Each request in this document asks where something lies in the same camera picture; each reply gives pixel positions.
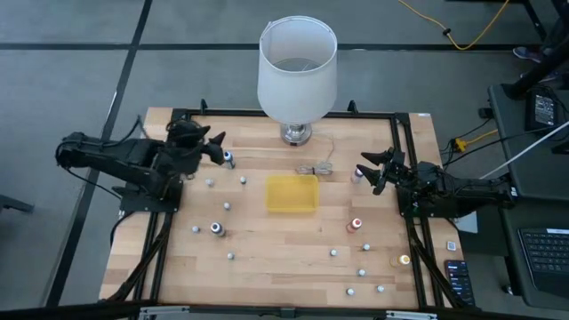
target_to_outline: wooden tabletop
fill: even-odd
[[[150,108],[145,128],[154,139],[166,138],[171,108]],[[440,164],[433,124],[428,114],[410,115],[417,157]],[[280,139],[278,124],[268,117],[194,116],[210,125],[212,137],[227,132],[223,147],[236,159],[234,170],[209,162],[207,156],[193,180],[184,184],[168,244],[159,301],[181,305],[295,306],[343,308],[417,308],[411,266],[393,268],[389,260],[409,254],[405,222],[399,216],[395,189],[388,184],[372,195],[365,180],[350,182],[356,164],[370,165],[360,152],[381,152],[392,146],[387,120],[322,119],[302,147]],[[399,128],[405,146],[403,128]],[[318,176],[320,204],[313,213],[268,213],[265,180],[275,174],[295,174],[299,165],[314,165],[329,157],[333,174]],[[242,185],[239,178],[247,183]],[[213,179],[209,188],[206,179]],[[231,210],[223,208],[231,203]],[[359,218],[354,234],[346,224]],[[209,227],[218,221],[224,237]],[[437,265],[461,260],[456,230],[443,219],[429,219]],[[136,213],[116,230],[100,297],[114,293],[140,259],[148,214]],[[195,234],[192,227],[199,226]],[[455,252],[446,250],[454,241]],[[362,250],[369,244],[371,250]],[[331,257],[335,249],[338,255]],[[235,258],[228,260],[228,253]],[[365,276],[357,271],[364,269]],[[154,266],[148,269],[143,298],[149,296]],[[423,278],[428,301],[432,294],[427,269]],[[385,291],[376,291],[383,285]],[[352,288],[353,296],[346,290]]]

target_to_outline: lamp base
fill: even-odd
[[[312,135],[310,124],[281,124],[281,138],[293,147],[302,146]]]

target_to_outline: lamp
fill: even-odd
[[[305,144],[310,123],[336,101],[338,40],[325,23],[292,16],[270,22],[259,41],[260,106],[281,123],[281,137],[291,146]]]

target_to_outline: small bottle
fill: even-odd
[[[354,173],[352,173],[352,183],[359,183],[359,181],[362,180],[363,176],[364,174],[356,168],[354,170]]]
[[[233,159],[233,155],[231,154],[231,152],[225,151],[225,153],[223,154],[223,158],[225,159],[225,165],[229,169],[235,168],[235,160]]]
[[[391,267],[399,267],[399,266],[406,266],[409,264],[409,262],[411,262],[409,256],[406,254],[402,254],[400,256],[391,258],[389,264],[391,265]]]
[[[211,230],[216,236],[225,236],[225,229],[219,222],[212,223]]]
[[[358,218],[355,218],[348,225],[346,225],[346,230],[349,233],[354,233],[361,227],[362,227],[362,221]]]

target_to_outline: yellow tray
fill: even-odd
[[[265,204],[269,212],[314,212],[318,207],[315,175],[270,176]]]

